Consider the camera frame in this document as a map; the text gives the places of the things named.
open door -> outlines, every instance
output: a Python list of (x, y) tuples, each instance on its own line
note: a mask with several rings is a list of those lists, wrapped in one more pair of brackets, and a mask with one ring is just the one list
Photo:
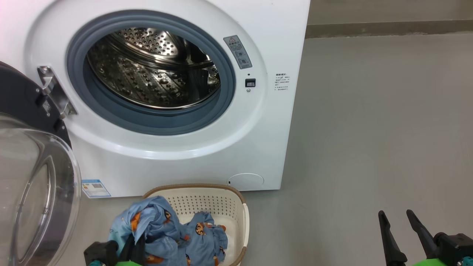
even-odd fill
[(79, 211), (79, 166), (49, 85), (0, 62), (2, 265), (54, 265)]

stainless steel drum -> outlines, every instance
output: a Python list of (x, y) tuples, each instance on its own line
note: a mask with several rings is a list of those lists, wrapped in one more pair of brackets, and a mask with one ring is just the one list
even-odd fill
[(153, 109), (199, 104), (220, 87), (212, 60), (191, 42), (154, 28), (128, 28), (88, 52), (96, 76), (113, 93)]

gray rubber seal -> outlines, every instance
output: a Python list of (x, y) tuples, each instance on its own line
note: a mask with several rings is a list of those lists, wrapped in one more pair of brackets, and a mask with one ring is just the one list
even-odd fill
[[(99, 39), (128, 27), (163, 29), (197, 45), (219, 70), (220, 89), (201, 104), (182, 110), (145, 108), (115, 95), (95, 76), (86, 55)], [(235, 93), (235, 72), (230, 59), (210, 35), (181, 18), (149, 10), (110, 13), (85, 25), (71, 41), (67, 70), (74, 89), (94, 112), (115, 125), (145, 134), (177, 135), (199, 130), (223, 114)]]

perforated basket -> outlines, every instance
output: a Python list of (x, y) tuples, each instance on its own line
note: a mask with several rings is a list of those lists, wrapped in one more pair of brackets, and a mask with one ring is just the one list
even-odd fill
[(250, 216), (241, 193), (230, 187), (207, 184), (160, 186), (143, 198), (163, 196), (171, 204), (181, 223), (190, 222), (195, 213), (210, 212), (215, 224), (226, 227), (228, 248), (220, 266), (237, 266), (246, 252), (250, 234)]

metal hinge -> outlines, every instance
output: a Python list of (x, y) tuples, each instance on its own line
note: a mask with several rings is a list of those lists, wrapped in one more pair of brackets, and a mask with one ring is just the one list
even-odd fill
[(76, 109), (69, 101), (51, 67), (38, 67), (38, 74), (43, 83), (43, 94), (49, 96), (54, 105), (56, 105), (60, 113), (60, 119), (64, 119), (68, 115), (77, 115)]

